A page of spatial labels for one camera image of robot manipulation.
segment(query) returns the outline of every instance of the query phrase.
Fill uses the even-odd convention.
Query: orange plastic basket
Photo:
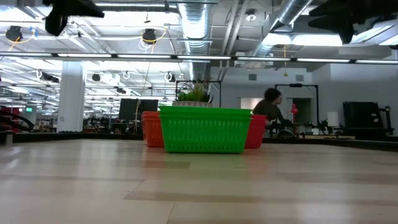
[[[266,132],[266,118],[263,115],[252,115],[245,149],[257,149],[261,147],[262,138]]]
[[[159,112],[143,112],[142,133],[148,147],[164,147],[162,123],[160,122]]]

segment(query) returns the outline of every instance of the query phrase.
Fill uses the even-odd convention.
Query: dark hair
[[[264,93],[264,98],[268,102],[273,102],[276,100],[276,98],[281,96],[281,92],[279,90],[276,90],[274,88],[269,88],[265,93]]]

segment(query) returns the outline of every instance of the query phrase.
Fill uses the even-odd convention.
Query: black monitor
[[[121,99],[119,109],[119,119],[135,120],[138,99]],[[144,111],[157,111],[158,100],[141,100],[138,107],[137,119],[141,120]]]

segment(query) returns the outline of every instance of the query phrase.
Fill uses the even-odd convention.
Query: person
[[[281,123],[285,121],[277,105],[282,103],[282,93],[274,88],[269,88],[261,100],[253,109],[254,115],[266,115],[268,121],[278,119]]]

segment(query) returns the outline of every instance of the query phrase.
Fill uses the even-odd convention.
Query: wooden floor
[[[271,145],[166,154],[140,141],[0,148],[1,224],[396,224],[398,154]]]

